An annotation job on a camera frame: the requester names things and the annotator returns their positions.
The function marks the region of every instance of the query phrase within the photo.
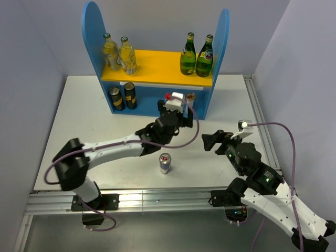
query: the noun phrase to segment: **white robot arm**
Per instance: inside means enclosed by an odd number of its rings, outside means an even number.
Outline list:
[[[242,143],[243,138],[253,133],[249,124],[251,121],[239,121],[239,132],[235,134],[218,130],[212,135],[202,135],[205,151],[210,151],[215,143],[221,143],[215,153],[226,155],[236,172],[247,176],[246,180],[235,178],[226,190],[211,191],[212,206],[250,206],[281,227],[293,244],[300,248],[292,206],[292,201],[295,201],[305,252],[324,252],[329,244],[325,237],[335,233],[335,222],[319,217],[297,196],[291,197],[286,181],[273,168],[261,162],[261,154],[254,144]]]
[[[193,113],[189,111],[188,117],[183,117],[183,98],[183,94],[173,93],[167,102],[159,100],[160,117],[125,138],[100,143],[80,143],[78,138],[69,140],[48,169],[50,171],[51,167],[55,167],[59,182],[48,182],[48,171],[45,182],[60,184],[63,191],[75,192],[93,209],[101,207],[102,195],[97,184],[86,177],[87,171],[116,159],[156,152],[179,134],[179,128],[192,128]]]

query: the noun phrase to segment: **black mounting bracket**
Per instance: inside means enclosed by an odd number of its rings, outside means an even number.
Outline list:
[[[119,194],[102,194],[102,204],[99,204],[97,208],[98,211],[115,211],[118,210],[119,205]],[[79,197],[75,195],[72,198],[71,211],[73,212],[83,212],[89,211],[81,202]]]

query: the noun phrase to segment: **white wall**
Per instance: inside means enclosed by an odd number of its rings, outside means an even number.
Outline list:
[[[66,75],[94,75],[83,44],[81,11],[87,0],[22,0]],[[195,32],[199,51],[228,8],[231,26],[221,72],[253,74],[289,0],[96,0],[106,30],[137,49],[181,51]]]
[[[291,1],[255,72],[267,121],[286,124],[297,144],[296,189],[325,219],[336,221],[335,0]],[[269,127],[285,178],[291,145],[285,130]],[[328,237],[336,250],[336,236]]]
[[[0,251],[12,251],[64,77],[19,0],[0,17]]]

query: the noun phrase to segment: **green glass bottle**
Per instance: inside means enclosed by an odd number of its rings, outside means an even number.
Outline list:
[[[194,37],[195,35],[193,33],[188,33],[187,43],[181,53],[180,70],[184,75],[191,75],[195,69],[196,51],[194,46]]]
[[[206,36],[205,44],[196,61],[196,73],[200,77],[208,76],[212,68],[212,63],[214,61],[212,40],[214,40],[214,36],[211,34]]]

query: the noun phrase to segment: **blue shelf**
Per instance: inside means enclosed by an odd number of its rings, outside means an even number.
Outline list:
[[[114,87],[112,83],[104,82],[103,91],[108,92],[110,87]],[[122,86],[119,87],[122,93],[122,96],[125,97],[123,93]],[[196,94],[196,101],[194,102],[194,109],[200,119],[204,119],[204,108],[205,108],[205,93],[201,90],[192,90],[192,89],[180,89],[180,93],[187,94],[193,92]],[[159,117],[158,112],[158,100],[164,100],[166,93],[176,92],[176,89],[173,88],[156,88],[156,87],[135,87],[136,100],[138,107],[136,109],[125,108],[122,111],[115,110],[113,108],[113,113],[115,114],[131,114],[131,115],[143,115],[150,117]],[[109,97],[109,104],[112,104],[112,100]]]
[[[104,21],[99,7],[95,2],[85,3],[81,18],[83,40],[111,112],[116,114],[158,117],[159,112],[157,109],[157,103],[158,100],[164,99],[166,93],[181,92],[186,95],[189,92],[193,92],[197,96],[194,103],[194,109],[196,110],[199,118],[204,120],[224,58],[229,33],[229,20],[230,17],[228,9],[223,9],[218,20],[216,34],[213,41],[214,65],[212,69],[211,87],[204,87],[203,90],[180,89],[179,85],[176,85],[176,88],[173,89],[155,87],[155,85],[153,87],[136,87],[135,91],[137,93],[136,97],[138,107],[134,110],[125,108],[122,111],[118,111],[112,105],[108,89],[112,86],[119,87],[124,98],[122,86],[118,81],[103,81],[101,79],[106,63],[102,51],[105,43],[103,34],[106,33]]]

